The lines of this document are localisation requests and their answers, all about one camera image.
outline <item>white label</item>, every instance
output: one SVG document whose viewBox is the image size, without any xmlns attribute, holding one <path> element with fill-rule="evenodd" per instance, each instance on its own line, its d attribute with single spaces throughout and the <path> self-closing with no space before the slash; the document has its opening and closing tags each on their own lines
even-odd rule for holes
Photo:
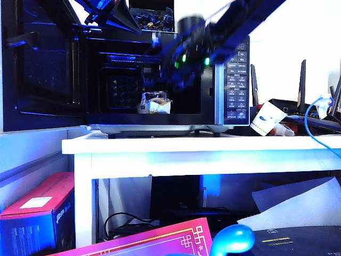
<svg viewBox="0 0 341 256">
<path fill-rule="evenodd" d="M 20 209 L 25 208 L 38 208 L 43 207 L 48 201 L 50 201 L 52 196 L 45 196 L 45 197 L 33 197 L 26 203 L 24 203 Z"/>
</svg>

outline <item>white table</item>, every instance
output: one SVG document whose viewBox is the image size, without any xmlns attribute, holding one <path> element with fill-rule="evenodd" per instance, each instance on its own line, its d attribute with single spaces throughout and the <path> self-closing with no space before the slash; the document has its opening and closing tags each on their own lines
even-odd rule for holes
<svg viewBox="0 0 341 256">
<path fill-rule="evenodd" d="M 318 138 L 341 154 L 341 135 Z M 95 243 L 95 179 L 341 170 L 341 159 L 310 137 L 108 139 L 93 132 L 63 140 L 62 152 L 75 155 L 77 247 Z"/>
</svg>

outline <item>pink box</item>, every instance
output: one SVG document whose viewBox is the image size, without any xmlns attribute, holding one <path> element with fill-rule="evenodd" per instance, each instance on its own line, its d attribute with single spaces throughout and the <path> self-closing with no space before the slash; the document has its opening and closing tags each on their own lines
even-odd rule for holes
<svg viewBox="0 0 341 256">
<path fill-rule="evenodd" d="M 207 220 L 199 218 L 53 255 L 164 256 L 169 253 L 191 253 L 208 256 L 211 245 Z"/>
</svg>

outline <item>router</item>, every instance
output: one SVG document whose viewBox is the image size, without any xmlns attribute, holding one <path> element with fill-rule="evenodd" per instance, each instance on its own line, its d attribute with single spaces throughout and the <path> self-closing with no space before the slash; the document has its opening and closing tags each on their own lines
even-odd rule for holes
<svg viewBox="0 0 341 256">
<path fill-rule="evenodd" d="M 283 119 L 283 122 L 289 124 L 296 124 L 299 126 L 304 126 L 304 115 L 309 107 L 309 104 L 305 103 L 305 79 L 306 79 L 306 60 L 301 63 L 301 74 L 299 79 L 298 88 L 298 99 L 296 101 L 291 100 L 281 100 L 281 99 L 271 99 L 270 103 L 281 109 L 288 116 Z M 258 85 L 256 79 L 255 66 L 251 65 L 251 85 L 253 88 L 253 103 L 258 103 Z M 315 106 L 313 106 L 308 114 L 307 123 L 308 126 L 317 129 L 322 129 L 320 131 L 326 134 L 325 130 L 333 132 L 341 132 L 341 121 L 340 112 L 338 112 L 338 104 L 340 102 L 341 95 L 341 76 L 338 81 L 336 90 L 331 89 L 331 95 L 334 100 L 332 108 L 329 110 L 329 114 L 325 119 L 319 119 L 319 115 Z"/>
</svg>

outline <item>microwave control panel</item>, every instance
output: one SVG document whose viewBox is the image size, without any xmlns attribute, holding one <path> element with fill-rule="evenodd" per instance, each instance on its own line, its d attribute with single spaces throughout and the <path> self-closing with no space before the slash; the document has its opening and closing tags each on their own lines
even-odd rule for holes
<svg viewBox="0 0 341 256">
<path fill-rule="evenodd" d="M 249 125 L 249 41 L 224 65 L 224 124 Z"/>
</svg>

